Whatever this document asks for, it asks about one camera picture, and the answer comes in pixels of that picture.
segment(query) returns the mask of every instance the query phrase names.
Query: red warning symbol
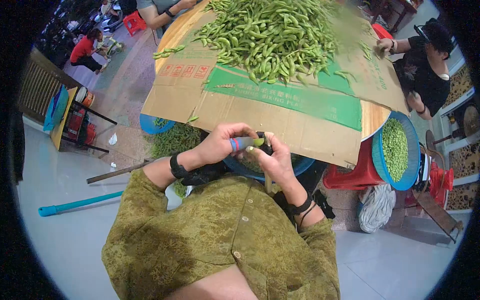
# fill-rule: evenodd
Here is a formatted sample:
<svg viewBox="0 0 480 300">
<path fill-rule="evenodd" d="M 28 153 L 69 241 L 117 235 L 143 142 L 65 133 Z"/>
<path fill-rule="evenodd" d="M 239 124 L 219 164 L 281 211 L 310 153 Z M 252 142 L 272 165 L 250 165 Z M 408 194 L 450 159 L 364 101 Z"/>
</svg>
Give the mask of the red warning symbol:
<svg viewBox="0 0 480 300">
<path fill-rule="evenodd" d="M 167 76 L 168 73 L 170 73 L 170 71 L 172 70 L 172 67 L 173 67 L 173 65 L 166 65 L 163 68 L 162 72 L 160 73 L 160 76 Z"/>
<path fill-rule="evenodd" d="M 195 70 L 196 67 L 197 67 L 197 65 L 188 65 L 185 68 L 185 71 L 183 72 L 182 77 L 191 77 L 192 73 L 193 73 L 193 70 Z"/>
<path fill-rule="evenodd" d="M 173 68 L 172 74 L 170 76 L 177 77 L 180 75 L 181 69 L 183 69 L 183 65 L 176 65 L 175 68 Z"/>
<path fill-rule="evenodd" d="M 195 73 L 194 78 L 204 78 L 207 75 L 209 66 L 200 66 L 198 67 L 197 73 Z"/>
</svg>

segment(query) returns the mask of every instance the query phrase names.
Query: hand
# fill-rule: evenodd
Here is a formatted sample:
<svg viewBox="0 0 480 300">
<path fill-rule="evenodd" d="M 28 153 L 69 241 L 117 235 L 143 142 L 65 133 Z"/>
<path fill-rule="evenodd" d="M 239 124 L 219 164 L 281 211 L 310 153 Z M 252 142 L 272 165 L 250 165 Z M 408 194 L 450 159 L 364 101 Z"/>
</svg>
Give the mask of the hand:
<svg viewBox="0 0 480 300">
<path fill-rule="evenodd" d="M 385 52 L 389 52 L 390 49 L 392 48 L 392 45 L 393 45 L 392 40 L 389 38 L 382 38 L 377 40 L 377 46 L 380 49 L 384 49 Z"/>
<path fill-rule="evenodd" d="M 232 153 L 230 138 L 239 136 L 258 138 L 257 133 L 245 123 L 222 123 L 192 151 L 200 158 L 203 165 L 214 164 Z"/>
<path fill-rule="evenodd" d="M 425 105 L 423 104 L 421 97 L 417 92 L 409 93 L 407 96 L 407 103 L 416 111 L 423 111 L 425 109 Z"/>
<path fill-rule="evenodd" d="M 265 132 L 265 136 L 272 145 L 272 150 L 274 151 L 272 156 L 269 156 L 259 148 L 247 147 L 246 150 L 257 159 L 262 170 L 284 189 L 289 184 L 297 182 L 293 172 L 290 149 L 287 144 L 279 140 L 273 133 Z"/>
<path fill-rule="evenodd" d="M 196 0 L 180 0 L 177 5 L 179 6 L 180 10 L 185 10 L 192 8 L 196 3 Z"/>
</svg>

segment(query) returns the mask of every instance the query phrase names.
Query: decorative tiled wall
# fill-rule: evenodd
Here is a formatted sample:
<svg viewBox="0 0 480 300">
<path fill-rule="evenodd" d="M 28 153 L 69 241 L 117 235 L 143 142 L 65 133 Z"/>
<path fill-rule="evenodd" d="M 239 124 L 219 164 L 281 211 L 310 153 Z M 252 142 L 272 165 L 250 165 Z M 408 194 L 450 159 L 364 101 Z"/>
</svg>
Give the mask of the decorative tiled wall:
<svg viewBox="0 0 480 300">
<path fill-rule="evenodd" d="M 452 76 L 450 94 L 443 107 L 460 98 L 471 89 L 472 86 L 473 82 L 468 73 L 467 65 L 463 65 Z M 453 169 L 455 178 L 477 174 L 480 171 L 480 142 L 450 152 L 449 158 L 450 167 Z M 472 208 L 479 188 L 477 182 L 454 186 L 453 190 L 448 194 L 447 209 L 459 210 Z"/>
<path fill-rule="evenodd" d="M 480 171 L 480 142 L 452 151 L 449 155 L 454 178 L 470 176 Z"/>
<path fill-rule="evenodd" d="M 452 75 L 450 80 L 450 94 L 448 94 L 447 100 L 445 101 L 443 107 L 453 103 L 472 87 L 473 82 L 470 79 L 467 65 L 463 65 L 460 69 L 458 69 L 457 72 L 455 72 L 455 74 Z"/>
<path fill-rule="evenodd" d="M 454 186 L 448 194 L 447 210 L 473 208 L 478 189 L 478 182 Z"/>
</svg>

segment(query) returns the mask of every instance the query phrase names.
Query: blue plastic basket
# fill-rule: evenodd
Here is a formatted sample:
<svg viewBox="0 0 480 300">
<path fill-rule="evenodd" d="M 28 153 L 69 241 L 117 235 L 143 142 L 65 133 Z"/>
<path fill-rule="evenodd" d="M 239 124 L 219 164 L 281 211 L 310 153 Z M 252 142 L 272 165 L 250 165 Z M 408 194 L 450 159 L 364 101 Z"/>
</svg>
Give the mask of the blue plastic basket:
<svg viewBox="0 0 480 300">
<path fill-rule="evenodd" d="M 153 123 L 155 119 L 156 117 L 140 114 L 140 127 L 142 130 L 148 134 L 164 133 L 175 125 L 175 121 L 169 120 L 164 126 L 159 127 Z"/>
<path fill-rule="evenodd" d="M 385 164 L 384 151 L 382 147 L 382 131 L 383 128 L 380 128 L 373 135 L 372 141 L 372 160 L 375 169 L 377 170 L 378 175 L 386 183 L 389 183 L 394 189 L 399 191 L 406 191 L 412 187 L 412 185 L 417 180 L 417 176 L 420 169 L 420 146 L 419 138 L 417 132 L 413 127 L 410 119 L 402 114 L 401 112 L 392 111 L 390 118 L 397 119 L 403 126 L 405 130 L 405 135 L 407 136 L 407 147 L 408 147 L 408 164 L 407 169 L 402 175 L 402 178 L 398 182 L 393 182 L 392 177 L 388 173 L 387 166 Z"/>
<path fill-rule="evenodd" d="M 305 172 L 310 166 L 313 164 L 315 159 L 309 157 L 302 157 L 297 163 L 293 166 L 293 172 L 295 176 L 300 175 L 301 173 Z M 237 159 L 231 157 L 230 155 L 227 156 L 223 162 L 227 165 L 227 167 L 232 170 L 233 173 L 238 174 L 240 176 L 255 178 L 260 181 L 265 181 L 265 175 L 263 173 L 255 172 L 241 164 Z"/>
</svg>

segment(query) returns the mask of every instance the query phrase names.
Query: cardboard box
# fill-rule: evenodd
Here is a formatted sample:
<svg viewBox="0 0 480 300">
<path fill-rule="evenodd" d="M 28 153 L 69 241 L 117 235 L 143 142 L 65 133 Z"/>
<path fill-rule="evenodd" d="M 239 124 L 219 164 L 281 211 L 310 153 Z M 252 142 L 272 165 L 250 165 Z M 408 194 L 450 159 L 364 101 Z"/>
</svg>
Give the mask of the cardboard box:
<svg viewBox="0 0 480 300">
<path fill-rule="evenodd" d="M 213 20 L 205 13 L 180 42 L 183 51 L 167 59 L 157 73 L 142 109 L 143 114 L 186 122 L 212 130 L 221 122 L 245 122 L 257 131 L 274 132 L 292 152 L 339 166 L 357 163 L 361 138 L 360 99 L 407 113 L 403 93 L 392 64 L 373 62 L 355 53 L 338 56 L 329 66 L 331 76 L 307 76 L 308 88 L 296 79 L 285 86 L 277 82 L 256 85 L 245 70 L 216 64 L 217 51 L 193 40 L 193 31 Z M 363 41 L 373 46 L 375 39 Z M 355 73 L 351 87 L 337 70 Z M 203 85 L 206 79 L 210 83 Z"/>
</svg>

